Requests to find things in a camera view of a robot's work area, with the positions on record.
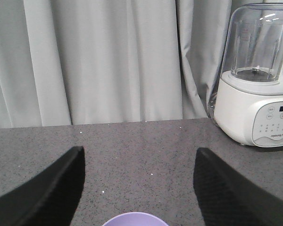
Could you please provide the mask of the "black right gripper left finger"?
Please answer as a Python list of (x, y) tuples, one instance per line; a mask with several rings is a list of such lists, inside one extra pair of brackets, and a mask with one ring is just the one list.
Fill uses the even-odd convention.
[(75, 146), (44, 171), (0, 197), (0, 226), (68, 226), (85, 182), (85, 155)]

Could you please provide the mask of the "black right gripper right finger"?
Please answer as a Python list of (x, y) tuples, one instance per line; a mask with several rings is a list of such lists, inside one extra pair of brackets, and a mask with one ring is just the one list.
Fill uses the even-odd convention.
[(283, 226), (283, 200), (208, 148), (196, 151), (193, 188), (207, 226)]

